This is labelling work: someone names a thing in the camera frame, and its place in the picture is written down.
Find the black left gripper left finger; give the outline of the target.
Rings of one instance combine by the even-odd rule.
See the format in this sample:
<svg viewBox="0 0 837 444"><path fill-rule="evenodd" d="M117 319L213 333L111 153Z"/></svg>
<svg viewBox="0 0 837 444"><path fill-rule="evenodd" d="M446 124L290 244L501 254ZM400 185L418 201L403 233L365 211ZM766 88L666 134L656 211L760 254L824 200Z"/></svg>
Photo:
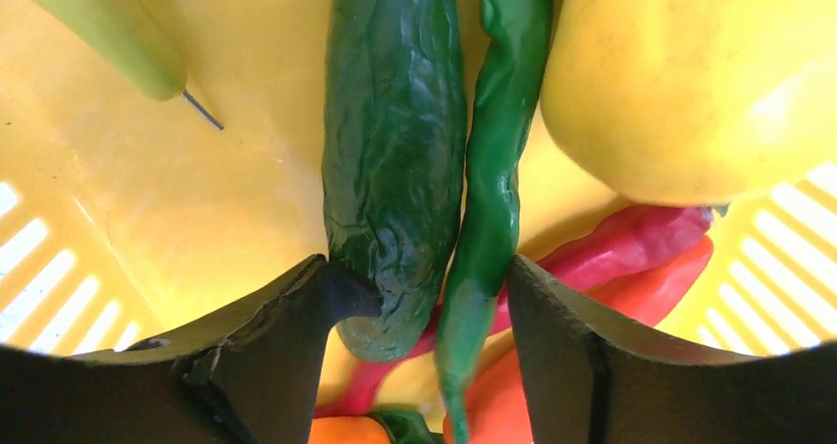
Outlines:
<svg viewBox="0 0 837 444"><path fill-rule="evenodd" d="M376 288L321 255L123 351L1 350L5 443L304 443L326 342Z"/></svg>

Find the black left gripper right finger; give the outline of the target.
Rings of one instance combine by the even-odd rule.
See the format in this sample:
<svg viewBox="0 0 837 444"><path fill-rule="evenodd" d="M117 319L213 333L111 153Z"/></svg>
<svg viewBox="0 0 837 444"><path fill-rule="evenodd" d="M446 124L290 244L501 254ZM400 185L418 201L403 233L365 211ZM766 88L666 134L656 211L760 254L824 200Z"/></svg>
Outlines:
<svg viewBox="0 0 837 444"><path fill-rule="evenodd" d="M538 443L832 443L836 346L773 357L708 347L634 321L529 259L508 307Z"/></svg>

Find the dark green cucumber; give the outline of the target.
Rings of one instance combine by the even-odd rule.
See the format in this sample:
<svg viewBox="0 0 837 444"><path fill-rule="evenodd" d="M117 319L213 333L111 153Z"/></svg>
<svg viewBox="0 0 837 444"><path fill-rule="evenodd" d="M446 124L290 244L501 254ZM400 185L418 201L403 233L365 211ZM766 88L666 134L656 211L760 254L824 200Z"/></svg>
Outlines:
<svg viewBox="0 0 837 444"><path fill-rule="evenodd" d="M358 359L405 357L457 242L468 129L456 0L333 0L322 179L329 256L371 280L341 322Z"/></svg>

